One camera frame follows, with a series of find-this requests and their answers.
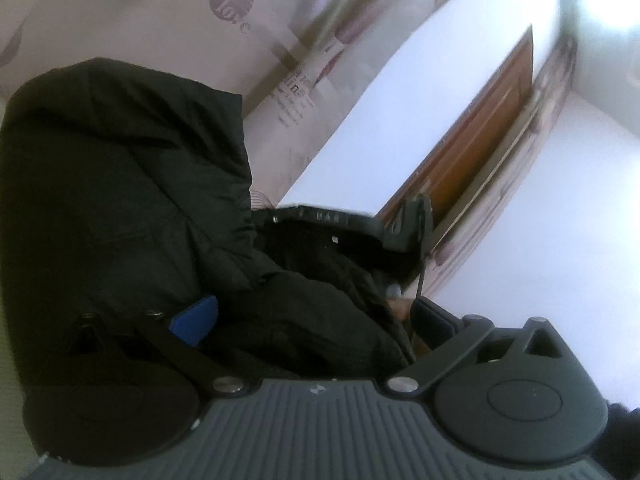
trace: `black device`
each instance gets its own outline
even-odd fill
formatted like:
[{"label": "black device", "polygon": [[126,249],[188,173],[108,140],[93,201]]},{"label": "black device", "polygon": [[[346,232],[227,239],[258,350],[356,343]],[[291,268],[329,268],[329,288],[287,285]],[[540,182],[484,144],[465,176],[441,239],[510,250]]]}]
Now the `black device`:
[{"label": "black device", "polygon": [[[321,225],[341,250],[406,268],[431,231],[424,198],[391,225],[308,206],[254,215]],[[251,380],[160,312],[109,326],[83,314],[27,392],[43,454],[27,479],[610,479],[588,455],[606,402],[548,320],[496,328],[426,298],[410,320],[432,351],[379,383]]]}]

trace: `ribbed gray surface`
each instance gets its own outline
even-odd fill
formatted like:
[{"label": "ribbed gray surface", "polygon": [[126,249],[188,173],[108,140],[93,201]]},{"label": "ribbed gray surface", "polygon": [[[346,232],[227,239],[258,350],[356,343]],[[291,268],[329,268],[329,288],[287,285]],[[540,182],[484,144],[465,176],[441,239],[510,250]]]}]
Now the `ribbed gray surface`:
[{"label": "ribbed gray surface", "polygon": [[419,404],[383,397],[370,381],[267,380],[252,396],[214,403],[183,442],[144,463],[47,459],[28,480],[601,478],[589,462],[524,473],[480,462],[444,439]]}]

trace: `brown wooden panel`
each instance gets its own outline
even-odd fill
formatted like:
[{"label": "brown wooden panel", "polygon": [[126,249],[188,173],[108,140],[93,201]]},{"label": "brown wooden panel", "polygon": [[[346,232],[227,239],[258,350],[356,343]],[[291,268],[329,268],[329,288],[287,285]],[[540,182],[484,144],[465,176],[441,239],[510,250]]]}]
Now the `brown wooden panel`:
[{"label": "brown wooden panel", "polygon": [[456,124],[382,208],[389,222],[402,200],[426,192],[438,224],[489,160],[524,106],[533,76],[533,36],[529,29]]}]

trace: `metal screw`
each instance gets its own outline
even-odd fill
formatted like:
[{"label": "metal screw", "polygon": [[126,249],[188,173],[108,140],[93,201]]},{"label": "metal screw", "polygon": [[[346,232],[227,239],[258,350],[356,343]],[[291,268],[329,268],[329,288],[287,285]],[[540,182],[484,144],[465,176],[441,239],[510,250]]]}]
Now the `metal screw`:
[{"label": "metal screw", "polygon": [[386,386],[399,394],[410,394],[420,387],[418,381],[412,379],[411,377],[391,377],[387,382]]},{"label": "metal screw", "polygon": [[211,386],[221,394],[236,394],[244,388],[244,383],[238,377],[218,377]]}]

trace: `white ceiling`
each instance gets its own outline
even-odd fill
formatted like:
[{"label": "white ceiling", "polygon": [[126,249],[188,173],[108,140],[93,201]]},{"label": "white ceiling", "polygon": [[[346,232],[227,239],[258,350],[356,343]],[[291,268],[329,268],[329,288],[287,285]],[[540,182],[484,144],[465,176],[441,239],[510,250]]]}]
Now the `white ceiling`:
[{"label": "white ceiling", "polygon": [[578,0],[577,35],[575,91],[640,136],[640,25],[607,24]]}]

